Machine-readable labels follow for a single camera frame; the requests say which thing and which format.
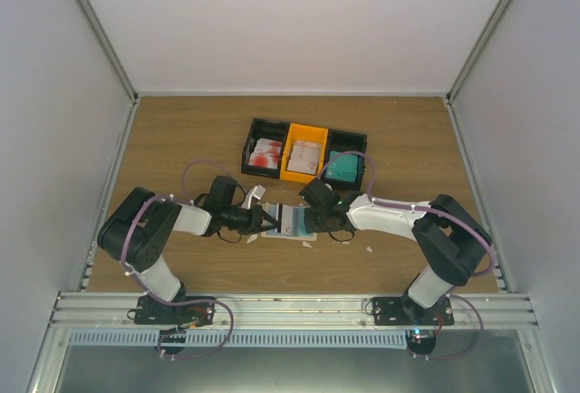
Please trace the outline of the beige card holder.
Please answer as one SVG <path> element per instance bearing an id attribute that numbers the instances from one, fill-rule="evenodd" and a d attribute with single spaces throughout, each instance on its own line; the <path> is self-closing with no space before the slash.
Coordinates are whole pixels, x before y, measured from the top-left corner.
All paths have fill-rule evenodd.
<path id="1" fill-rule="evenodd" d="M 263 204 L 263 209 L 279 222 L 279 227 L 262 232 L 260 234 L 262 237 L 303 242 L 314 242 L 317 240 L 317 234 L 306 231 L 305 206 L 265 203 Z"/>

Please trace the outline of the black bin with teal cards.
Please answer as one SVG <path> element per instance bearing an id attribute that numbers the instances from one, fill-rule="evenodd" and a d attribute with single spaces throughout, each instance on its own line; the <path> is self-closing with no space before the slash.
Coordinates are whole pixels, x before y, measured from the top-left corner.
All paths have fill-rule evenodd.
<path id="1" fill-rule="evenodd" d="M 334 160 L 322 175 L 322 180 L 334 189 L 359 190 L 365 170 L 364 158 L 359 155 L 346 154 L 346 151 L 365 153 L 367 136 L 362 133 L 330 129 L 325 147 L 324 163 Z"/>

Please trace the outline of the black bin with red cards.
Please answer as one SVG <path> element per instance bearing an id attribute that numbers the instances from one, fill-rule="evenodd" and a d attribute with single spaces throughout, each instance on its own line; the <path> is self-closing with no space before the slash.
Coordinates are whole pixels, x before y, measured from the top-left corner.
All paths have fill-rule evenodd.
<path id="1" fill-rule="evenodd" d="M 241 172 L 279 179 L 289 128 L 288 122 L 254 118 L 241 155 Z"/>

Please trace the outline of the yellow bin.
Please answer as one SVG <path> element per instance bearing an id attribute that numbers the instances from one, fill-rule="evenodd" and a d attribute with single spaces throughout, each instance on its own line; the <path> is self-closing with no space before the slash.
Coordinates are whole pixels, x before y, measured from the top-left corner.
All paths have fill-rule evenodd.
<path id="1" fill-rule="evenodd" d="M 324 164 L 329 129 L 291 123 L 281 158 L 280 179 L 308 184 Z"/>

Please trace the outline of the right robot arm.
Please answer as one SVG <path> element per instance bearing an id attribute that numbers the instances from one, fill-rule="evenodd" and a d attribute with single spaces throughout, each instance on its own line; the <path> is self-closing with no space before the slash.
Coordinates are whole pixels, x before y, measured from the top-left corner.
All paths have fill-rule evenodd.
<path id="1" fill-rule="evenodd" d="M 408 203 L 381 199 L 360 191 L 340 195 L 315 178 L 300 191 L 306 202 L 304 225 L 309 233 L 355 235 L 376 231 L 415 242 L 426 268 L 401 296 L 401 314 L 410 324 L 429 319 L 434 306 L 449 291 L 466 285 L 478 274 L 484 257 L 496 263 L 492 238 L 453 197 Z"/>

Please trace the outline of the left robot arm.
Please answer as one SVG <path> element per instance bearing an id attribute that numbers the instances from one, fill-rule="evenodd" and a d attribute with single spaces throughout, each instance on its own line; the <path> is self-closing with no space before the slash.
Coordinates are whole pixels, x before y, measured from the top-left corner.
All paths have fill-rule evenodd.
<path id="1" fill-rule="evenodd" d="M 237 190 L 235 179 L 217 176 L 206 194 L 186 204 L 136 187 L 99 230 L 97 245 L 156 301 L 155 312 L 167 324 L 182 321 L 187 312 L 184 285 L 163 258 L 172 234 L 211 237 L 227 229 L 257 235 L 280 228 L 279 219 L 257 203 L 263 187 L 254 187 L 239 204 Z"/>

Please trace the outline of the teal card stack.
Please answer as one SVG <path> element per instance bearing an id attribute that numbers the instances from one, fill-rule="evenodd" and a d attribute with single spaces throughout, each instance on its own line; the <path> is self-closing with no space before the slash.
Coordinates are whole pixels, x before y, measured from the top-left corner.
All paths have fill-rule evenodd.
<path id="1" fill-rule="evenodd" d="M 325 177 L 331 180 L 354 183 L 363 171 L 363 158 L 359 155 L 346 154 L 339 156 L 340 152 L 331 150 L 329 159 L 335 160 L 325 171 Z"/>

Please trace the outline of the red white card stack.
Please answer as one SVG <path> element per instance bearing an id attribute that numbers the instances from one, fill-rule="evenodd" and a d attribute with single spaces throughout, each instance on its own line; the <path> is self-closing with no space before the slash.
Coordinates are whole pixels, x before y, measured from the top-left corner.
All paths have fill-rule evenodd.
<path id="1" fill-rule="evenodd" d="M 281 151 L 281 141 L 259 139 L 250 153 L 248 165 L 257 168 L 277 169 Z"/>

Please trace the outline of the white patterned card stack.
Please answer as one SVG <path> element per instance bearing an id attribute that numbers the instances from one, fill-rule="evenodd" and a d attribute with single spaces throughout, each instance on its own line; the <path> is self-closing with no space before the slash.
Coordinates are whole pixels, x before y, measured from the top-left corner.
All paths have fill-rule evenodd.
<path id="1" fill-rule="evenodd" d="M 286 169 L 295 173 L 315 175 L 321 153 L 322 145 L 320 143 L 298 140 L 292 146 Z"/>

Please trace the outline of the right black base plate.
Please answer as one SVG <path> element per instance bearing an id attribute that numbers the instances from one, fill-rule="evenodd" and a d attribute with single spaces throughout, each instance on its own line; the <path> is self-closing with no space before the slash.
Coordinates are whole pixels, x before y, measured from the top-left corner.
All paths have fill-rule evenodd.
<path id="1" fill-rule="evenodd" d="M 433 306 L 422 308 L 401 296 L 376 296 L 365 310 L 376 326 L 450 326 L 455 323 L 449 297 L 442 297 Z"/>

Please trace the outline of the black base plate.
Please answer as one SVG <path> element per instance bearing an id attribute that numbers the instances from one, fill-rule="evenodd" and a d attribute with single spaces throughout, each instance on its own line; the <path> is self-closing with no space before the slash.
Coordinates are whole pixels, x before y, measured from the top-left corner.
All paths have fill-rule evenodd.
<path id="1" fill-rule="evenodd" d="M 442 297 L 433 306 L 422 308 L 401 296 L 376 296 L 365 310 L 376 326 L 450 326 L 455 323 L 449 297 Z"/>
<path id="2" fill-rule="evenodd" d="M 175 327 L 201 327 L 213 323 L 215 299 L 213 297 L 186 296 L 187 304 L 175 306 L 158 302 L 150 296 L 141 296 L 127 318 L 137 325 L 165 325 Z"/>

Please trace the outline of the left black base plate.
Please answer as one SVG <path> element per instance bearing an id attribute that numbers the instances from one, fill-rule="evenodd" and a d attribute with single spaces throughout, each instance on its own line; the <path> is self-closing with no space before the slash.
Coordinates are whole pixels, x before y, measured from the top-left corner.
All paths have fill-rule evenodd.
<path id="1" fill-rule="evenodd" d="M 175 327 L 201 327 L 213 323 L 215 299 L 213 297 L 186 296 L 187 304 L 175 306 L 158 302 L 150 296 L 141 296 L 127 318 L 137 325 L 165 325 Z"/>

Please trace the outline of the aluminium front rail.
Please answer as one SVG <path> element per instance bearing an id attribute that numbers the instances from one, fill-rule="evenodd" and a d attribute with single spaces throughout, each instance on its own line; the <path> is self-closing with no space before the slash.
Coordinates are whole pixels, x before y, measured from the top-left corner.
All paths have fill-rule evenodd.
<path id="1" fill-rule="evenodd" d="M 139 293 L 63 292 L 55 302 L 49 324 L 68 328 L 131 328 L 127 311 L 137 306 Z M 218 293 L 215 298 L 234 314 L 240 330 L 403 330 L 409 323 L 391 315 L 379 326 L 371 316 L 366 294 Z M 525 294 L 466 294 L 450 300 L 448 328 L 475 330 L 536 329 L 537 317 Z"/>

